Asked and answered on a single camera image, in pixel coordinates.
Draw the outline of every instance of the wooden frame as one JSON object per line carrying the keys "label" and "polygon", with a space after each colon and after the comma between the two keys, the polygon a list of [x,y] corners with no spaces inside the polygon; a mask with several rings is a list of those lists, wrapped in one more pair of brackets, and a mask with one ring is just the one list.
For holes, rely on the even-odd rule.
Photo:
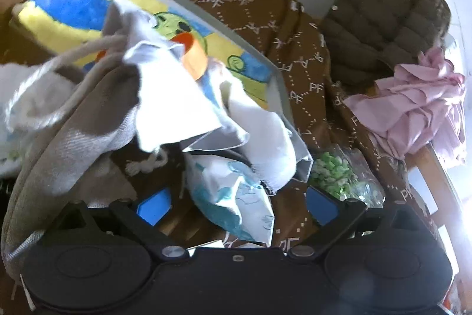
{"label": "wooden frame", "polygon": [[430,145],[407,156],[407,166],[408,170],[419,169],[436,202],[432,218],[438,228],[445,226],[448,231],[459,265],[456,281],[461,303],[464,310],[472,311],[472,241],[464,222],[463,204]]}

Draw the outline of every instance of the cartoon eye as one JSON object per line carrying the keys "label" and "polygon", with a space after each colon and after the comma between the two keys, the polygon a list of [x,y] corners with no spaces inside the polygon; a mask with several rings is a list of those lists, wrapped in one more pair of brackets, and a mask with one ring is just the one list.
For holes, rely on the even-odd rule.
{"label": "cartoon eye", "polygon": [[190,26],[184,22],[179,22],[178,26],[181,30],[186,31],[186,32],[190,32],[192,30]]}

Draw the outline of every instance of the brown fabric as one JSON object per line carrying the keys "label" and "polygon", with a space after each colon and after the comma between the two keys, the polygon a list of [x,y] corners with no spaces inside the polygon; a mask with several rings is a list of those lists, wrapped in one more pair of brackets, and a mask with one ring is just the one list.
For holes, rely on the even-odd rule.
{"label": "brown fabric", "polygon": [[393,75],[438,44],[451,13],[444,0],[336,0],[322,22],[331,76],[346,86]]}
{"label": "brown fabric", "polygon": [[[9,10],[15,3],[22,1],[24,0],[0,1],[2,33],[6,33]],[[302,12],[301,5],[294,0],[193,1],[235,30],[282,71],[296,127],[310,148],[319,150],[329,146],[330,139],[359,147],[372,171],[384,185],[388,199],[405,199],[415,206],[404,182],[395,175],[388,162],[377,155],[365,129],[342,104],[344,93],[329,78],[330,56],[324,40],[313,19]],[[18,57],[12,54],[12,48],[6,49],[3,61],[35,61],[34,50],[22,50]],[[165,168],[148,175],[139,174],[129,180],[141,197],[164,185],[171,188],[173,207],[159,226],[163,232],[178,239],[183,245],[193,246],[211,239],[224,239],[227,246],[235,246],[237,243],[232,243],[234,237],[228,237],[221,229],[208,222],[188,195],[184,195],[183,199],[175,198],[181,187],[183,162],[179,160],[179,156],[173,152],[171,162]],[[127,160],[141,160],[145,157],[147,154],[141,153],[133,144],[114,154],[114,160],[121,168],[126,165]],[[306,185],[293,181],[272,198],[276,217],[273,246],[287,250],[315,230],[305,206],[306,188]],[[2,279],[6,277],[0,277],[0,287],[4,284]],[[0,298],[6,299],[9,299],[9,294]],[[0,308],[11,308],[11,304],[7,305],[10,307],[3,301],[0,302]],[[18,308],[18,311],[6,311],[5,314],[22,315],[23,312]]]}

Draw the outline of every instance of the blue and yellow painting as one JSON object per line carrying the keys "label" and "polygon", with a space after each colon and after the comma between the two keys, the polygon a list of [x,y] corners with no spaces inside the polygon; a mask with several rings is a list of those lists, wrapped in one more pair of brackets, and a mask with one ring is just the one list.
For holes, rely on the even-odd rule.
{"label": "blue and yellow painting", "polygon": [[[168,6],[160,0],[130,0],[154,15],[155,29],[171,39],[181,32],[191,33],[208,56],[219,59],[241,80],[245,91],[261,107],[267,108],[266,86],[270,69],[227,37],[184,7]],[[28,0],[18,13],[18,21],[35,39],[53,53],[63,53],[101,36],[111,0]],[[96,60],[90,55],[77,62],[89,70]]]}

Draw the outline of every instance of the plastic bag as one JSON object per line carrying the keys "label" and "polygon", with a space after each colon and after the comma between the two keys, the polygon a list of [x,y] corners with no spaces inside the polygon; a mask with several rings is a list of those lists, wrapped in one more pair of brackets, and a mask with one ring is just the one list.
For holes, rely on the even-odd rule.
{"label": "plastic bag", "polygon": [[382,208],[385,192],[372,174],[362,153],[333,146],[313,155],[316,159],[309,183],[344,201],[355,198],[370,208]]}

